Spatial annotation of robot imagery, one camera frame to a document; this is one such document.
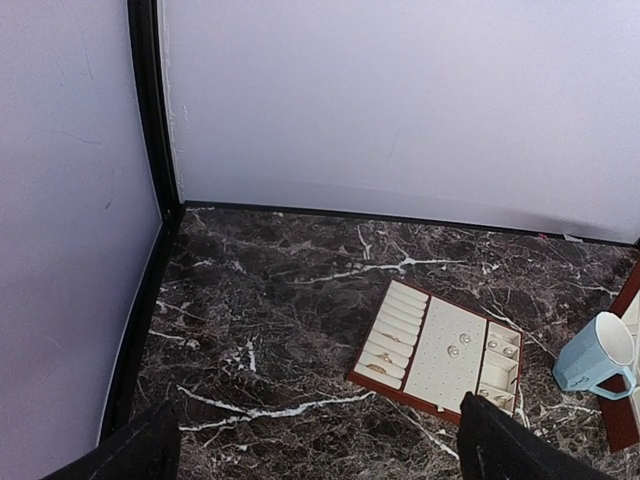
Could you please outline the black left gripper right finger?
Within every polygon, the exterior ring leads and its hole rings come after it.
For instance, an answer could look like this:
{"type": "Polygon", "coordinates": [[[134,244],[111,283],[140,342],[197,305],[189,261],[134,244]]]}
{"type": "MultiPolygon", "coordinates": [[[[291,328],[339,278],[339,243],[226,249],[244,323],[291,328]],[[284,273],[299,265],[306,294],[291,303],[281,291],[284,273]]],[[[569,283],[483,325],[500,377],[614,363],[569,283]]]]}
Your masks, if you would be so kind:
{"type": "Polygon", "coordinates": [[[466,393],[460,406],[458,455],[465,479],[607,479],[557,450],[485,398],[466,393]]]}

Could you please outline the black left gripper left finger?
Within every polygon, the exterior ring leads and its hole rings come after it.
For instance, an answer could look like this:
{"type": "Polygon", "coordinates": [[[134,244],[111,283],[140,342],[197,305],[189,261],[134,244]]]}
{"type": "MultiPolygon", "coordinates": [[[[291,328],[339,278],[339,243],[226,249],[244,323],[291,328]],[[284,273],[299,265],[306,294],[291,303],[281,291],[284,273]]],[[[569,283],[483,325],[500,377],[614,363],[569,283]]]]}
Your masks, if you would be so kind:
{"type": "Polygon", "coordinates": [[[168,402],[147,409],[97,448],[47,476],[55,479],[175,479],[180,430],[168,402]]]}

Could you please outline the brown jewelry tray insert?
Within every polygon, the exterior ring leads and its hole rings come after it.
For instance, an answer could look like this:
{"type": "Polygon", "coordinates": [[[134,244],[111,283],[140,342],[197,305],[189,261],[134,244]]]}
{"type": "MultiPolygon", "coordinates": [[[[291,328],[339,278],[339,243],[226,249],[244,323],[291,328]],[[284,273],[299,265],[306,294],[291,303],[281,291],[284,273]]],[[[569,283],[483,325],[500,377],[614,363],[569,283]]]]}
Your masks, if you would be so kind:
{"type": "Polygon", "coordinates": [[[347,378],[457,424],[466,393],[507,415],[517,406],[522,336],[426,290],[391,280],[347,378]],[[462,345],[459,336],[471,337],[462,345]],[[447,354],[455,345],[457,358],[447,354]]]}

